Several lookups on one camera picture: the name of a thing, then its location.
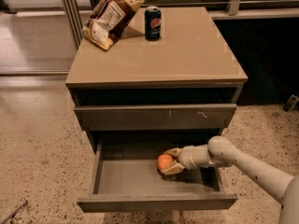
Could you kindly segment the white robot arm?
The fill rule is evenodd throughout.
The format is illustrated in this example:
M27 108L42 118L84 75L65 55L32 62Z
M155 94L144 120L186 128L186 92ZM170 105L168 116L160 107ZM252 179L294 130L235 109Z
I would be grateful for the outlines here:
M299 175L289 175L242 152L223 136L213 136L206 145L168 149L157 158L163 175L226 165L234 165L281 204L279 224L299 224Z

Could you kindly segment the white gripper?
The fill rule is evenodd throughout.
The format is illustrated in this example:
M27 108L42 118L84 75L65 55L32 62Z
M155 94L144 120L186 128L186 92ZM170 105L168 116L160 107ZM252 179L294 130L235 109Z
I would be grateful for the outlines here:
M175 175L183 169L194 170L199 167L211 167L215 164L208 151L207 145L187 146L182 149L171 148L164 152L178 161L164 162L161 164L161 172L164 175Z

